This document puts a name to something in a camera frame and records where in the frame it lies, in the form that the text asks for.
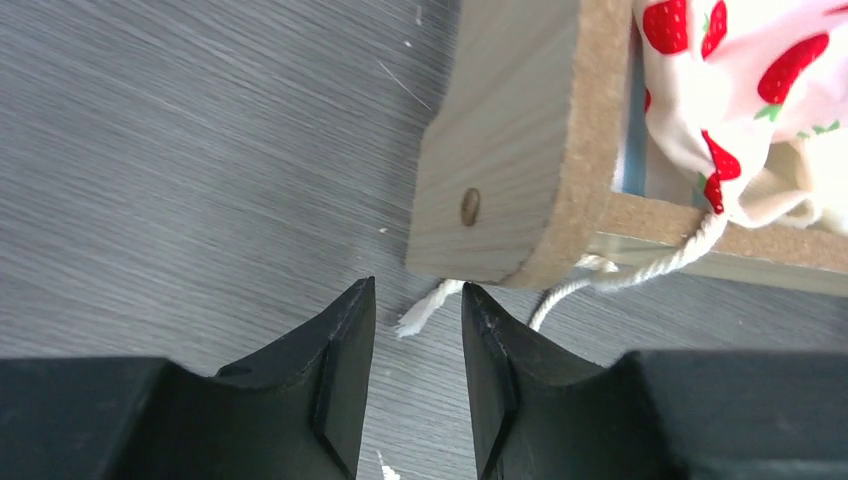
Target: strawberry print fabric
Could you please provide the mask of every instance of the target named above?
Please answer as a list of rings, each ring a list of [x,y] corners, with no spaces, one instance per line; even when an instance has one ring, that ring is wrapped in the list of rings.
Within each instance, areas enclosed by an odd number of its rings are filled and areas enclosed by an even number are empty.
[[[651,141],[710,208],[848,234],[848,0],[635,0],[634,20]]]

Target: gray wooden table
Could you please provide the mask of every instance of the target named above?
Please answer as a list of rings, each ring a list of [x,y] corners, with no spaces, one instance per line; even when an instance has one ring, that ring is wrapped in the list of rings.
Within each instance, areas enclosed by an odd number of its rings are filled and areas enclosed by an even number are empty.
[[[378,450],[403,480],[472,478],[458,299],[420,336],[391,333],[435,281],[402,256],[457,12],[1,2],[0,355],[161,354],[209,374],[373,274],[360,478],[382,478]],[[519,318],[538,300],[494,294]],[[673,275],[575,295],[543,333],[603,363],[635,347],[844,350],[846,312],[843,299]]]

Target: white string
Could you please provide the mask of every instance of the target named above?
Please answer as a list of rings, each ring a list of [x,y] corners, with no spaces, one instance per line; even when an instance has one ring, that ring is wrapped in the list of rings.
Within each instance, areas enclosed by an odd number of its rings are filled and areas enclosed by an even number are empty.
[[[433,291],[422,298],[398,321],[395,333],[398,338],[415,335],[424,328],[433,312],[445,304],[445,299],[462,291],[462,280],[443,280]]]
[[[623,272],[619,272],[617,268],[613,270],[609,265],[601,264],[599,267],[602,270],[601,272],[554,288],[548,292],[545,300],[536,308],[530,319],[530,328],[539,331],[545,316],[557,302],[583,287],[591,285],[597,290],[608,292],[638,285],[652,278],[680,270],[712,250],[727,229],[727,222],[727,215],[708,213],[695,235],[689,237],[683,247],[670,255],[658,258],[644,267]]]
[[[580,290],[592,286],[597,290],[607,292],[618,290],[644,283],[652,278],[680,270],[690,263],[703,257],[718,243],[718,240],[727,229],[727,215],[716,215],[709,213],[701,222],[698,231],[679,250],[665,257],[654,260],[649,265],[627,271],[619,271],[615,263],[598,255],[583,255],[575,265],[578,268],[599,270],[585,278],[573,280],[548,291],[545,299],[536,307],[530,318],[529,326],[539,331],[547,314],[563,298]],[[426,297],[422,298],[398,321],[395,333],[398,338],[415,335],[424,328],[427,320],[433,313],[444,305],[445,300],[462,291],[461,280],[443,280]]]

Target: strawberry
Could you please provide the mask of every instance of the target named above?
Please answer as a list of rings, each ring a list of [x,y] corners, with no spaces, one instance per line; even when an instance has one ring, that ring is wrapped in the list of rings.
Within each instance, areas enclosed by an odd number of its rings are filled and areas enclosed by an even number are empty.
[[[701,130],[701,135],[707,141],[707,147],[709,147],[710,155],[713,157],[717,178],[721,181],[739,178],[739,175],[742,174],[742,166],[739,165],[739,160],[736,160],[736,157],[721,148],[715,140],[710,138],[710,134],[706,130]]]
[[[724,0],[719,0],[707,20],[706,34],[701,43],[701,57],[704,60],[713,53],[725,35],[727,35],[727,5]]]
[[[721,195],[721,184],[718,180],[718,175],[713,173],[710,178],[704,178],[701,175],[701,188],[704,191],[704,197],[713,206],[713,211],[721,214],[724,213],[724,198]]]
[[[825,15],[836,15],[839,13],[848,13],[848,3],[842,5],[841,7],[831,8],[830,10],[824,12]]]
[[[767,116],[772,122],[775,121],[795,80],[824,53],[828,43],[830,36],[827,33],[805,38],[789,47],[766,69],[757,85],[757,92],[769,105],[760,110],[754,118]]]
[[[686,0],[666,0],[646,8],[642,29],[651,46],[664,55],[686,50]]]

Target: wooden crate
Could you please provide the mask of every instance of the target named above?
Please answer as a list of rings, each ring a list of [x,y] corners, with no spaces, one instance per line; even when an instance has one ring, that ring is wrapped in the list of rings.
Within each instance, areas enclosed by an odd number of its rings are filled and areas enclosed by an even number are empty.
[[[700,210],[611,192],[631,15],[621,0],[464,0],[421,145],[410,270],[546,288],[584,253],[643,264],[696,231]],[[848,296],[848,238],[734,225],[686,271]]]

